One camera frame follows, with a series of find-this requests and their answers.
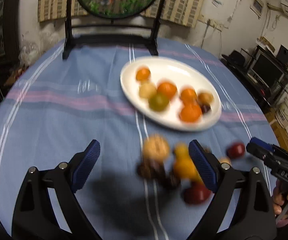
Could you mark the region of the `green yellow round fruit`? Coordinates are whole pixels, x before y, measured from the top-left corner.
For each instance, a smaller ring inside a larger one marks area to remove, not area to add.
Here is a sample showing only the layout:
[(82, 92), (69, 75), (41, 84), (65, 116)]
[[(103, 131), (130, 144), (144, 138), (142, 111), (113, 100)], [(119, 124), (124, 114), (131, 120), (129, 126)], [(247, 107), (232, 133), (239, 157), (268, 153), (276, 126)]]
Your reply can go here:
[(156, 93), (148, 100), (149, 108), (155, 112), (164, 111), (169, 105), (169, 98), (164, 94)]

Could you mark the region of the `white oval plate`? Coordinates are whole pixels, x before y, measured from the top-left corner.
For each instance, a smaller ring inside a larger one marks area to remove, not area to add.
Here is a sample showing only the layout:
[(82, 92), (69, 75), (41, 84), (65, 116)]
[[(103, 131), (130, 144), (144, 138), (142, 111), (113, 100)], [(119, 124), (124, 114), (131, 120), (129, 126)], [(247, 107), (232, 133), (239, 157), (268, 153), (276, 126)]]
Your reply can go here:
[(166, 57), (140, 57), (126, 64), (120, 85), (138, 111), (179, 131), (208, 129), (222, 114), (212, 83), (189, 65)]

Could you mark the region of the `small dark plum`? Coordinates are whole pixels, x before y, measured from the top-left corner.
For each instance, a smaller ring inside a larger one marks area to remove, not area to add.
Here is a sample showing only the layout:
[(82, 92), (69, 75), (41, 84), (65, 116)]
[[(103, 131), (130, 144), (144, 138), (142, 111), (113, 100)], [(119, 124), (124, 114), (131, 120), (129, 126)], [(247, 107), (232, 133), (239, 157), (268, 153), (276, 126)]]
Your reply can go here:
[(200, 105), (200, 108), (203, 114), (207, 114), (211, 111), (211, 106), (209, 104), (202, 104)]

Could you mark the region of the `golden brown round fruit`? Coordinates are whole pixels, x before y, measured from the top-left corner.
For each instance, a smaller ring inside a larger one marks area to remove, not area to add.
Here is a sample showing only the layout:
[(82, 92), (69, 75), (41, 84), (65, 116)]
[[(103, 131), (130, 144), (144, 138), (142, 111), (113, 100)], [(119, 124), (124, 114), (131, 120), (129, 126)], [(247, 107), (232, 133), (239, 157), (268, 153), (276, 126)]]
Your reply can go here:
[(198, 100), (198, 103), (200, 103), (201, 105), (206, 105), (206, 104), (210, 105), (214, 100), (214, 96), (212, 93), (209, 93), (209, 92), (200, 92), (198, 94), (197, 100)]

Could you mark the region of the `large orange mandarin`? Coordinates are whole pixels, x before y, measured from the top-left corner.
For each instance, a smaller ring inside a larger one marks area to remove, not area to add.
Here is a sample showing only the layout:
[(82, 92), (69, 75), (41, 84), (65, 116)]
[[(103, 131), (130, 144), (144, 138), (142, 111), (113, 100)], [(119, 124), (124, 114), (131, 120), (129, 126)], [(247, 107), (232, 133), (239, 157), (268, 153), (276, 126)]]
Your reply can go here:
[(172, 100), (177, 93), (177, 87), (172, 82), (161, 82), (157, 87), (157, 92), (166, 96), (169, 100)]
[(179, 113), (179, 118), (182, 122), (194, 123), (197, 122), (203, 115), (201, 107), (195, 104), (184, 105)]

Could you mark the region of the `goldfish round screen ornament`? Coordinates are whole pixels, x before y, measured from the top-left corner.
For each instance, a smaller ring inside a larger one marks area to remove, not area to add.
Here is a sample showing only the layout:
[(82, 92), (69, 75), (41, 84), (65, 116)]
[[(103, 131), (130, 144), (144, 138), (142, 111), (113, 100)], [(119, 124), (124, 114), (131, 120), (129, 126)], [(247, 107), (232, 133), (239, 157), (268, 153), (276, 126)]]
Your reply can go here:
[[(103, 23), (73, 24), (72, 5), (79, 5), (91, 16), (104, 19)], [(139, 16), (158, 1), (157, 12), (151, 26), (130, 24), (129, 19)], [(151, 55), (158, 53), (158, 32), (161, 25), (161, 15), (165, 0), (67, 0), (65, 18), (65, 43), (62, 52), (63, 60), (68, 59), (71, 51), (79, 45), (134, 45), (147, 48)], [(148, 37), (134, 34), (104, 33), (73, 36), (73, 29), (79, 28), (118, 28), (145, 29), (150, 31)]]

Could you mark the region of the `dark brown passionfruit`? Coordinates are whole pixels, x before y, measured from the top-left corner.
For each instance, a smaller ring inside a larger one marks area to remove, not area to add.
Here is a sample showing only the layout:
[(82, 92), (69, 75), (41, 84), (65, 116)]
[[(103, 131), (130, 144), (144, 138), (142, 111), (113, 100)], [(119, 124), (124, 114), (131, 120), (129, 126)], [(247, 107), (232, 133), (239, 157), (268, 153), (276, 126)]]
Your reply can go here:
[(162, 181), (162, 188), (165, 191), (175, 191), (181, 184), (181, 179), (172, 171)]

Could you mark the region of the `yellow orange persimmon fruit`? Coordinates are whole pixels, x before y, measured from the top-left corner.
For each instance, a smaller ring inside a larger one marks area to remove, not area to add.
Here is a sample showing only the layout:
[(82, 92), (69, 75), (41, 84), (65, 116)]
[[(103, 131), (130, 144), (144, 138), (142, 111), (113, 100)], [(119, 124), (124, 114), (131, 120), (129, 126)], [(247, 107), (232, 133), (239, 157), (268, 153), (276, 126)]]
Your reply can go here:
[(150, 77), (151, 77), (151, 71), (146, 66), (139, 68), (136, 72), (137, 81), (145, 81), (148, 80)]

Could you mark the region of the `dark red plum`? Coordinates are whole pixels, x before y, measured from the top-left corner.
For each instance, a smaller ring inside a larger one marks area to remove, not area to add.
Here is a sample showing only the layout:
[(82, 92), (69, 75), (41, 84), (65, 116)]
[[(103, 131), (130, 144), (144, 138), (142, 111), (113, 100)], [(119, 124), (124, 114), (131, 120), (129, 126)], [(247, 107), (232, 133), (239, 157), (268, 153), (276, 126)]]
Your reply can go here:
[(181, 196), (188, 205), (198, 205), (211, 196), (211, 191), (200, 181), (192, 181), (191, 186), (184, 189)]

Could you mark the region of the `small yellow orange fruit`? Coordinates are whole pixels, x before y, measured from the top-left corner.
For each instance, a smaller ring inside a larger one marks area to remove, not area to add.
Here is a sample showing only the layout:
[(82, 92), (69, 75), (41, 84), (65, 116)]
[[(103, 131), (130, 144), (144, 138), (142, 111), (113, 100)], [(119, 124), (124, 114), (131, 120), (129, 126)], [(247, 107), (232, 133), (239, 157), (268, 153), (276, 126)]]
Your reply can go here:
[(202, 181), (196, 166), (190, 156), (175, 158), (173, 172), (181, 180)]

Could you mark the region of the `pale yellow round fruit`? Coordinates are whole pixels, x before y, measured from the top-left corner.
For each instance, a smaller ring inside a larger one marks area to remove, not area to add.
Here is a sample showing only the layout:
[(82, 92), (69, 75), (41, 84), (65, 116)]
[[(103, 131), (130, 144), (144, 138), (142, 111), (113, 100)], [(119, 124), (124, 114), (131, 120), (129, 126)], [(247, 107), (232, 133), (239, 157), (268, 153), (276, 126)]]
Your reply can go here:
[(152, 82), (146, 82), (140, 85), (139, 87), (139, 97), (142, 99), (150, 99), (157, 93), (156, 85)]

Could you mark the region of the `dark brown mangosteen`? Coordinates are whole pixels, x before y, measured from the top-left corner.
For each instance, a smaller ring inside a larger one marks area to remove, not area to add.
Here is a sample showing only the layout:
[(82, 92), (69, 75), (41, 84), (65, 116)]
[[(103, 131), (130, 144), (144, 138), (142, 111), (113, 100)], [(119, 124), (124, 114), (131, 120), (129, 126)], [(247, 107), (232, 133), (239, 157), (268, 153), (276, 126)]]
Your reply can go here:
[(147, 180), (158, 180), (166, 176), (164, 165), (153, 159), (144, 159), (138, 164), (136, 172), (141, 178)]

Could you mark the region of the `black speaker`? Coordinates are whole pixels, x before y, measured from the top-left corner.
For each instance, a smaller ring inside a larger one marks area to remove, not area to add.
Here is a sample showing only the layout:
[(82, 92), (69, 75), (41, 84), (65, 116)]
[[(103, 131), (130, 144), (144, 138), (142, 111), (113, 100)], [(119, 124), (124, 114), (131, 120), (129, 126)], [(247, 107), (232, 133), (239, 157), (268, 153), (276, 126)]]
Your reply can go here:
[(284, 68), (288, 69), (288, 49), (286, 47), (280, 45), (276, 58)]

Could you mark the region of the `tan striped melon fruit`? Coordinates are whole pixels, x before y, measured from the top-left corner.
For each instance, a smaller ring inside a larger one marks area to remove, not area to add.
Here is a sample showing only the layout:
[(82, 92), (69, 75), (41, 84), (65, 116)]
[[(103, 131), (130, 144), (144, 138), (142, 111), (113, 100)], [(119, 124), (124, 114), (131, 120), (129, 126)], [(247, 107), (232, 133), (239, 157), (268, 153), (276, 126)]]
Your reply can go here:
[(219, 159), (219, 162), (222, 164), (222, 163), (227, 163), (227, 164), (229, 164), (230, 166), (232, 165), (231, 164), (231, 160), (230, 160), (230, 158), (228, 158), (228, 157), (222, 157), (222, 158), (220, 158)]

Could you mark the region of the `large red plum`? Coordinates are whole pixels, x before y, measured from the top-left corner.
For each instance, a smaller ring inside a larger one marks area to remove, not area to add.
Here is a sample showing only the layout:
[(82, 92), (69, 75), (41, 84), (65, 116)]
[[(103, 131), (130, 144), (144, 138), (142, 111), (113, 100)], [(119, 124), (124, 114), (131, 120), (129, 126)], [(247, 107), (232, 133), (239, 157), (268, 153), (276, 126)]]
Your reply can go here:
[(233, 143), (227, 150), (226, 155), (230, 159), (238, 159), (245, 155), (245, 145), (242, 142)]

